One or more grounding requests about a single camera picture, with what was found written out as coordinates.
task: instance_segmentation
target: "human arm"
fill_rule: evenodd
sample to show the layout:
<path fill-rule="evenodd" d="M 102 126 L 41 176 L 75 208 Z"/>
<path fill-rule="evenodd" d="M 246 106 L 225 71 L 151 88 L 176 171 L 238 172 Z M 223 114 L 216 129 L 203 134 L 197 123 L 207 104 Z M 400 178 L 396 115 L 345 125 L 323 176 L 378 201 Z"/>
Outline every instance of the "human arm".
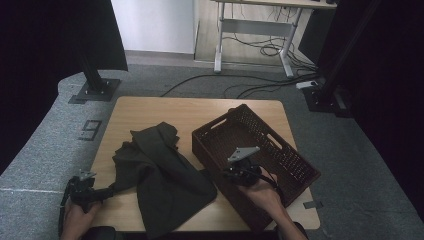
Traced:
<path fill-rule="evenodd" d="M 80 206 L 68 201 L 65 205 L 63 232 L 60 236 L 60 239 L 80 239 L 90 228 L 94 216 L 99 211 L 101 206 L 102 204 L 100 202 L 95 202 L 91 205 L 90 210 L 87 213 L 84 213 Z"/>
<path fill-rule="evenodd" d="M 277 176 L 269 174 L 262 167 L 262 174 L 268 178 L 277 180 Z M 277 223 L 278 229 L 285 240 L 306 240 L 307 238 L 296 227 L 287 210 L 281 203 L 280 196 L 275 189 L 262 179 L 251 186 L 239 186 L 240 191 L 246 194 L 258 207 L 265 210 Z"/>

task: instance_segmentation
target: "dark green cloth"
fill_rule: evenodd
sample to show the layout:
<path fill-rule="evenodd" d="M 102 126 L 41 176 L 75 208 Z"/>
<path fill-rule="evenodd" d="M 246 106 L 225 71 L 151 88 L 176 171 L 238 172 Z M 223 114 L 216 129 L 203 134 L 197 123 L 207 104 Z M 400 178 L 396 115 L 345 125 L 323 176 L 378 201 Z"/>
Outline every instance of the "dark green cloth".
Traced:
<path fill-rule="evenodd" d="M 115 192 L 137 186 L 137 198 L 149 239 L 187 221 L 216 198 L 213 183 L 181 155 L 177 129 L 167 123 L 131 131 L 113 157 Z"/>

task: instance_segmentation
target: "tripod base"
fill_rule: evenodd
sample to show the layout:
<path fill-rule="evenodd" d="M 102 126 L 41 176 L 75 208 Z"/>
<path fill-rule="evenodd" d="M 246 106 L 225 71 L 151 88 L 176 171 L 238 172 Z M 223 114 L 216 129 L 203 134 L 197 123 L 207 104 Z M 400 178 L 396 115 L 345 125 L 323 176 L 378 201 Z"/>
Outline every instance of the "tripod base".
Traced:
<path fill-rule="evenodd" d="M 118 88 L 121 80 L 119 79 L 101 79 L 102 85 L 100 91 L 90 89 L 88 82 L 82 86 L 78 95 L 72 96 L 68 103 L 70 104 L 84 104 L 87 101 L 102 101 L 109 102 L 115 90 Z"/>
<path fill-rule="evenodd" d="M 352 117 L 349 111 L 350 103 L 348 102 L 347 91 L 336 89 L 329 101 L 320 100 L 320 89 L 310 87 L 302 89 L 302 92 L 308 104 L 309 111 L 334 113 L 337 117 Z"/>

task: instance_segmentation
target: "white desk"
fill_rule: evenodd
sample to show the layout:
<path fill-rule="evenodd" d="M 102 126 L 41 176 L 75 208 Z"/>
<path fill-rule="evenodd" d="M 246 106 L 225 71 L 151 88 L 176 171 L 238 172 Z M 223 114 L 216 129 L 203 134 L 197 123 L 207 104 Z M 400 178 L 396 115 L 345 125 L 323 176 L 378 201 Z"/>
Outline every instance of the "white desk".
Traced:
<path fill-rule="evenodd" d="M 243 33 L 243 34 L 256 34 L 288 37 L 286 40 L 283 51 L 280 52 L 281 62 L 288 78 L 293 78 L 293 71 L 290 66 L 290 61 L 287 58 L 290 45 L 293 41 L 294 34 L 299 22 L 300 15 L 304 8 L 311 9 L 334 9 L 336 4 L 327 4 L 325 0 L 319 2 L 312 0 L 213 0 L 221 3 L 219 10 L 218 22 L 218 45 L 215 50 L 215 73 L 221 72 L 221 57 L 222 57 L 222 34 L 229 33 Z M 225 3 L 239 3 L 239 4 L 252 4 L 252 5 L 271 5 L 283 7 L 297 8 L 296 15 L 293 22 L 276 23 L 276 22 L 260 22 L 240 19 L 225 19 Z"/>

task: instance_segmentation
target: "wooden table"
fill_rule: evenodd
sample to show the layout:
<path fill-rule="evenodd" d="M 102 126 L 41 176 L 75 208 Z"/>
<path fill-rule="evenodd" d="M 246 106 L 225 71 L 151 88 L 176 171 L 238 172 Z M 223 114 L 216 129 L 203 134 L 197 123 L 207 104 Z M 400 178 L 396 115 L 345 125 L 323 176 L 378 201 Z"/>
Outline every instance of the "wooden table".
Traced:
<path fill-rule="evenodd" d="M 290 61 L 287 57 L 290 45 L 293 41 L 294 34 L 299 23 L 300 15 L 304 8 L 309 9 L 335 9 L 337 5 L 327 4 L 325 0 L 318 2 L 312 0 L 212 0 L 221 3 L 218 17 L 218 45 L 215 49 L 215 66 L 214 72 L 221 72 L 221 58 L 222 58 L 222 34 L 229 33 L 243 33 L 255 34 L 266 36 L 287 37 L 284 47 L 280 52 L 281 62 L 286 72 L 287 78 L 293 78 L 293 71 L 290 66 Z M 225 3 L 239 3 L 239 4 L 252 4 L 252 5 L 270 5 L 280 7 L 295 7 L 297 8 L 296 15 L 293 22 L 260 22 L 244 19 L 225 19 Z"/>
<path fill-rule="evenodd" d="M 103 136 L 91 171 L 96 172 L 95 189 L 105 188 L 115 181 L 112 157 L 124 141 L 131 141 L 130 130 L 142 130 L 167 122 L 175 126 L 180 137 L 178 149 L 197 169 L 203 169 L 191 151 L 191 133 L 200 126 L 226 113 L 229 108 L 247 104 L 271 128 L 295 147 L 284 107 L 279 101 L 227 100 L 199 98 L 121 97 L 118 99 Z M 308 189 L 288 207 L 294 221 L 305 229 L 317 229 L 320 221 L 315 208 L 305 209 L 312 201 Z M 113 226 L 117 231 L 145 231 L 135 188 L 105 201 L 93 226 Z M 267 229 L 273 229 L 271 223 Z M 248 226 L 219 192 L 214 202 L 180 226 L 176 231 L 248 231 Z"/>

